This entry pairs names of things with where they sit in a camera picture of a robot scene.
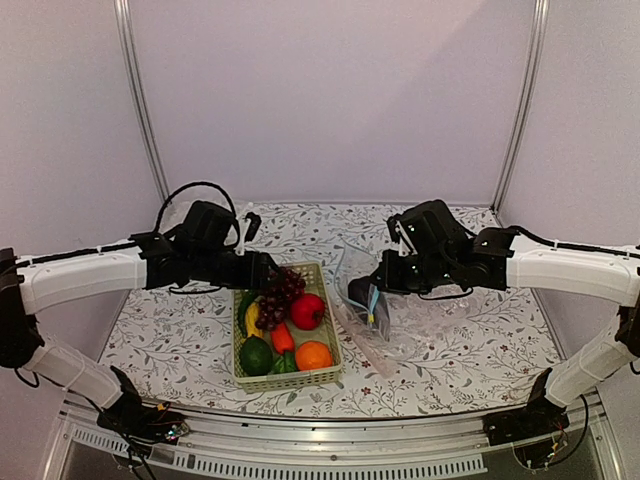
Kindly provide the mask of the front aluminium rail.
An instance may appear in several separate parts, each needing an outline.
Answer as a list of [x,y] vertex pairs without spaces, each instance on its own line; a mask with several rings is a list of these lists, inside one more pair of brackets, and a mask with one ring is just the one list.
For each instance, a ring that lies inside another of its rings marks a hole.
[[70,405],[58,479],[603,479],[598,439],[580,425],[548,467],[523,467],[511,445],[492,446],[479,414],[305,419],[185,410],[189,433],[142,448]]

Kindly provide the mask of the orange carrot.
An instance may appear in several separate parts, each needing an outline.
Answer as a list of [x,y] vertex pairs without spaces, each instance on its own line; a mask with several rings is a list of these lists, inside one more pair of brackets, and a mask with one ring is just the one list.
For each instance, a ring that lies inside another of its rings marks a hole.
[[270,337],[272,346],[279,355],[295,351],[295,342],[286,323],[277,324],[270,332]]

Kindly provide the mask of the right aluminium frame post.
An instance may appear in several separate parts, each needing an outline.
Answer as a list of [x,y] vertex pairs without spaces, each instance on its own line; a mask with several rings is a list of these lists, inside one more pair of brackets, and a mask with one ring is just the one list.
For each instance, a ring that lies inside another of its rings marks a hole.
[[527,47],[524,77],[498,184],[491,203],[496,216],[505,206],[533,102],[549,16],[549,0],[536,0]]

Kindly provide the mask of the purple eggplant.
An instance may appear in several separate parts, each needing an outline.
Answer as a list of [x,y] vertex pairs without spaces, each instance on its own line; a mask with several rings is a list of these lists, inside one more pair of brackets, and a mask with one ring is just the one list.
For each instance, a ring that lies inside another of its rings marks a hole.
[[388,342],[391,319],[385,296],[369,277],[353,279],[347,287],[347,303],[364,326]]

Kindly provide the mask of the dark red grape bunch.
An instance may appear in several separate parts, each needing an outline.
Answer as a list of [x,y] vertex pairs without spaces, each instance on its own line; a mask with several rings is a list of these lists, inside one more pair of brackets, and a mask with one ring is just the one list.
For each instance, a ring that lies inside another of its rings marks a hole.
[[258,296],[256,326],[260,330],[273,331],[286,320],[292,303],[305,293],[305,289],[306,281],[301,273],[287,267],[271,272],[267,287]]

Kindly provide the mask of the clear zip bag blue zipper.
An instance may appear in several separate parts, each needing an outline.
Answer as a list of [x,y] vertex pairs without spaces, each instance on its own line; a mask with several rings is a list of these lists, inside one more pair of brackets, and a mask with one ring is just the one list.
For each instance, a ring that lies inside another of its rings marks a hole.
[[372,367],[383,378],[390,378],[399,352],[391,341],[386,298],[370,278],[378,262],[369,252],[348,242],[339,247],[341,254],[332,278],[340,304],[338,321]]

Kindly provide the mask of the crumpled clear plastic bag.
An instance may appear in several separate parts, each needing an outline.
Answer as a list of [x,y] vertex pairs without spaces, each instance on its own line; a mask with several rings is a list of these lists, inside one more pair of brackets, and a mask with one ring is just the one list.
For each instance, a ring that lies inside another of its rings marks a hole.
[[474,289],[437,287],[430,294],[388,294],[391,318],[387,356],[398,365],[434,360],[471,313]]

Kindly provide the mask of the aluminium frame post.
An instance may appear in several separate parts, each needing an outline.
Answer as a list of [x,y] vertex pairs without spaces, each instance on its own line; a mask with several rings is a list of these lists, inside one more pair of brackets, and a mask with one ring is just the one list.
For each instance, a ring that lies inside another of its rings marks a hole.
[[169,182],[161,161],[149,106],[145,95],[136,49],[130,2],[127,0],[115,0],[113,5],[134,113],[139,125],[151,176],[160,201],[163,202],[170,194]]
[[524,77],[498,184],[491,203],[496,216],[505,206],[533,102],[549,16],[549,0],[536,0],[527,47]]

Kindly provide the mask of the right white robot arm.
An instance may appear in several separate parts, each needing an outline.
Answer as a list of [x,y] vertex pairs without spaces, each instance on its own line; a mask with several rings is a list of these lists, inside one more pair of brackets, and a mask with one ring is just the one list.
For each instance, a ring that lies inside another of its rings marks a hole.
[[382,292],[428,294],[457,285],[555,290],[609,300],[617,316],[569,359],[540,374],[517,415],[517,427],[537,436],[581,394],[639,357],[639,255],[540,239],[520,228],[485,228],[469,237],[426,237],[412,253],[386,250],[371,276]]

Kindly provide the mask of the green leafy vegetable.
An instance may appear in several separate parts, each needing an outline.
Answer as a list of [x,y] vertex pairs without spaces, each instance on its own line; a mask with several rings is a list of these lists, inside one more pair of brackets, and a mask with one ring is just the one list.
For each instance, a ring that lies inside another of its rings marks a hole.
[[269,375],[289,374],[298,371],[295,353],[285,351],[282,355],[275,358],[273,365],[268,372]]

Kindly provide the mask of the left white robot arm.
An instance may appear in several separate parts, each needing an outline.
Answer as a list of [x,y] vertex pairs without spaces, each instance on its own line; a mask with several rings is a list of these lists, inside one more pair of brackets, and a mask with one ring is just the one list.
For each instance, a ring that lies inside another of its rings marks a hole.
[[267,253],[239,253],[225,243],[179,243],[159,233],[115,244],[53,254],[1,252],[1,366],[27,370],[84,397],[104,428],[160,437],[182,426],[181,414],[144,405],[128,376],[97,364],[40,330],[39,313],[85,299],[132,290],[184,287],[191,281],[222,289],[261,289],[277,266]]

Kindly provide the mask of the green plastic basket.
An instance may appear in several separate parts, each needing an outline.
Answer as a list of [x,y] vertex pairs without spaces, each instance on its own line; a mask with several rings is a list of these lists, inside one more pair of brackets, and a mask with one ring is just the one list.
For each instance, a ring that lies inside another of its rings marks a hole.
[[330,303],[330,297],[325,284],[321,265],[318,262],[297,262],[293,264],[286,264],[286,267],[300,273],[302,278],[306,281],[306,291],[317,294],[326,304],[323,320],[319,327],[313,331],[303,331],[294,326],[290,320],[286,320],[286,324],[291,331],[292,337],[296,342],[296,345],[307,341],[319,341],[324,343],[331,353],[332,365],[327,368],[311,371],[298,371],[282,374],[268,373],[263,376],[248,375],[240,364],[241,347],[246,337],[242,335],[242,329],[239,326],[241,303],[247,293],[247,290],[236,290],[233,292],[232,296],[232,375],[235,383],[246,393],[266,392],[334,383],[339,380],[341,375],[342,353],[340,340],[336,328],[333,307]]

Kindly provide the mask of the green cucumber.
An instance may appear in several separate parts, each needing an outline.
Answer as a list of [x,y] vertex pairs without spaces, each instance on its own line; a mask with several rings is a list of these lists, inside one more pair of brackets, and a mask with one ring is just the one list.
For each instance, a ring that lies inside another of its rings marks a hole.
[[237,309],[236,321],[239,331],[243,337],[247,336],[246,312],[258,295],[257,291],[250,290],[243,293]]

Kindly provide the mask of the green pepper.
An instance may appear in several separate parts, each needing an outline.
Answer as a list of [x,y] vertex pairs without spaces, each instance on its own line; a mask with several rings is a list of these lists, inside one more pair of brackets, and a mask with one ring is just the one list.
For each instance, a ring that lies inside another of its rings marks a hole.
[[263,376],[271,371],[273,353],[269,344],[262,338],[247,338],[239,352],[240,366],[247,376]]

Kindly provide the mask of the left aluminium frame post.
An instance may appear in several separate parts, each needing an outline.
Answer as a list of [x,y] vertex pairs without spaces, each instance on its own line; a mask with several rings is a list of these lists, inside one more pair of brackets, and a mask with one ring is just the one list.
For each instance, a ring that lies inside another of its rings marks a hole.
[[139,125],[151,176],[160,201],[163,202],[170,194],[169,182],[161,161],[149,106],[145,95],[136,49],[130,2],[127,0],[115,0],[113,5],[134,113]]

